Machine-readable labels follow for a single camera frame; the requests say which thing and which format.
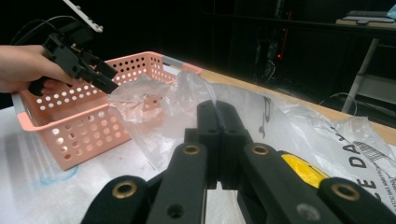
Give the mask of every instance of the clear plastic bag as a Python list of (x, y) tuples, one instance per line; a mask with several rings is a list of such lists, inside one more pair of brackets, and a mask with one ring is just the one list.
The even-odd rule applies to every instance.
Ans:
[[(149, 102), (145, 96), (158, 104), (146, 107)], [(329, 176), (352, 180), (396, 213), (389, 197), (389, 193), (396, 194), (389, 187), (396, 183), (395, 156), (367, 118), (329, 120), (301, 103), (209, 83), (190, 72), (181, 72), (172, 85), (141, 77), (109, 95), (110, 110), (160, 170), (166, 168), (174, 148), (183, 141), (184, 130), (196, 128), (196, 106), (206, 100), (233, 105), (254, 142), (292, 153)], [(225, 214), (237, 209), (236, 204), (217, 206)]]
[(388, 16), (396, 20), (396, 5), (388, 11)]

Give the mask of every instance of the yellow object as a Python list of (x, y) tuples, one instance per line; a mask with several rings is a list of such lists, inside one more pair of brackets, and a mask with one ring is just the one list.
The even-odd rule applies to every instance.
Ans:
[(294, 172), (307, 184), (318, 188), (320, 181), (329, 178), (318, 167), (288, 152), (282, 151), (282, 158)]

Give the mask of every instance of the table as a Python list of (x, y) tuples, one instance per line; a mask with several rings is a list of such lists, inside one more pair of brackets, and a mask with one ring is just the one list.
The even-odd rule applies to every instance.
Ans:
[[(329, 119), (348, 117), (344, 113), (211, 71), (204, 70), (202, 77), (296, 100)], [(93, 198), (111, 179), (120, 175), (138, 175), (149, 180), (159, 173), (150, 166), (133, 140), (63, 171), (37, 134), (27, 133), (21, 128), (13, 107), (0, 110), (0, 118), (1, 223), (79, 223)], [(373, 126), (389, 144), (396, 146), (395, 129), (376, 123)], [(216, 220), (219, 210), (213, 202), (230, 206), (234, 203), (230, 197), (233, 196), (232, 191), (218, 189), (208, 192), (206, 216), (210, 221), (207, 223), (219, 223)], [(235, 223), (243, 223), (238, 211), (223, 215), (232, 217)]]

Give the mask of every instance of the white table surface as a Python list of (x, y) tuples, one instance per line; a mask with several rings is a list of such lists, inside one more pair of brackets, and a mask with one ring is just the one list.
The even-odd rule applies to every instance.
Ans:
[[(0, 223), (80, 223), (110, 180), (157, 175), (134, 141), (63, 171), (36, 133), (21, 128), (14, 107), (0, 110)], [(209, 190), (206, 223), (243, 223), (234, 192)]]

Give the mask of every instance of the hand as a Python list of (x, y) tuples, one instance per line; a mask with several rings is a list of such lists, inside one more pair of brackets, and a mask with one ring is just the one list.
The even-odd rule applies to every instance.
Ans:
[(50, 77), (41, 90), (45, 95), (53, 94), (66, 83), (78, 83), (45, 55), (40, 45), (0, 46), (0, 92), (27, 90), (32, 81), (41, 77)]

